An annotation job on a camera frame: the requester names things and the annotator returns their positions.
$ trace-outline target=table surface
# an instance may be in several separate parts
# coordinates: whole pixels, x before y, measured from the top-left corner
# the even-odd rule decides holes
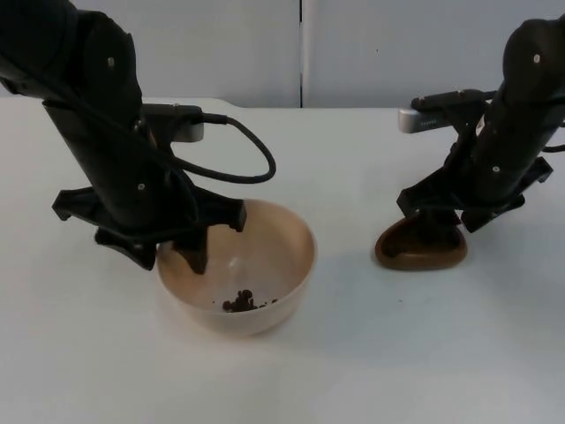
[[[565,156],[550,156],[556,172],[524,208],[468,237],[461,266],[401,273],[373,262],[374,241],[453,130],[401,134],[394,110],[182,102],[239,118],[275,154],[263,185],[194,180],[277,201],[312,226],[319,261],[303,304],[251,339],[195,328],[156,272],[96,246],[91,226],[58,221],[58,191],[87,180],[39,102],[0,100],[1,422],[563,421]],[[266,167],[224,127],[176,151],[219,170]]]

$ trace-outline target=beige bowl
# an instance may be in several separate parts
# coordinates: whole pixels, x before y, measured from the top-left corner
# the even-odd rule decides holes
[[[171,243],[157,254],[161,280],[186,312],[204,327],[233,336],[261,333],[289,317],[304,297],[316,258],[312,232],[294,213],[266,201],[245,201],[245,207],[243,232],[224,225],[209,229],[204,276],[194,274]],[[224,312],[223,302],[242,290],[253,292],[255,305],[267,305]]]

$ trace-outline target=brown food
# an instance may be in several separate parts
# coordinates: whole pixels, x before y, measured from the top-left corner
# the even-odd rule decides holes
[[[253,300],[251,290],[243,290],[237,292],[237,297],[233,302],[226,300],[223,302],[223,310],[226,312],[246,312],[258,309]]]

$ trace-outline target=bowl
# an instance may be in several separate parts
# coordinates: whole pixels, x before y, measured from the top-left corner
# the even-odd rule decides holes
[[[305,295],[316,259],[308,225],[290,210],[266,201],[245,201],[243,232],[225,225],[208,230],[208,264],[195,274],[172,243],[163,243],[157,267],[165,288],[200,325],[230,336],[250,336],[288,318]],[[251,291],[261,308],[227,313],[225,301]]]

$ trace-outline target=bowl rim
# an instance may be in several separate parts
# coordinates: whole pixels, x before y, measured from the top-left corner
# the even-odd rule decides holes
[[[157,261],[157,274],[159,276],[159,281],[161,283],[161,286],[164,287],[164,289],[173,297],[175,298],[178,302],[180,302],[182,305],[189,307],[190,309],[193,309],[195,311],[198,311],[199,314],[209,314],[209,315],[218,315],[218,316],[226,316],[226,317],[230,317],[230,316],[244,316],[244,315],[249,315],[249,314],[259,314],[259,313],[264,313],[266,312],[267,309],[271,308],[271,307],[277,307],[279,305],[281,305],[286,299],[290,298],[293,294],[295,294],[296,292],[298,292],[299,290],[302,290],[305,285],[310,281],[312,274],[316,268],[316,263],[318,262],[318,240],[316,239],[316,236],[314,235],[312,228],[310,228],[310,225],[308,225],[308,222],[302,217],[300,216],[298,213],[294,212],[292,209],[287,208],[286,206],[283,206],[279,203],[274,203],[272,201],[265,201],[262,199],[244,199],[244,202],[248,202],[248,201],[257,201],[257,202],[261,202],[261,203],[268,203],[274,206],[277,206],[278,208],[283,208],[285,209],[287,212],[291,213],[292,215],[294,215],[296,218],[298,218],[306,227],[306,229],[308,230],[308,233],[310,234],[310,237],[312,238],[312,243],[313,243],[313,257],[312,257],[312,262],[310,263],[310,268],[308,269],[308,272],[306,273],[306,275],[304,276],[304,278],[302,279],[302,281],[300,281],[300,284],[297,285],[294,289],[292,289],[288,294],[286,294],[283,298],[278,299],[275,303],[271,303],[269,305],[266,305],[264,308],[258,308],[258,309],[253,309],[251,311],[243,311],[243,312],[236,312],[236,313],[228,313],[225,311],[222,312],[218,312],[218,311],[213,311],[210,309],[205,309],[202,307],[196,307],[195,305],[192,305],[190,303],[185,302],[184,300],[180,299],[175,293],[173,293],[169,287],[164,283],[163,278],[162,278],[162,271],[161,271],[161,265],[160,262]]]

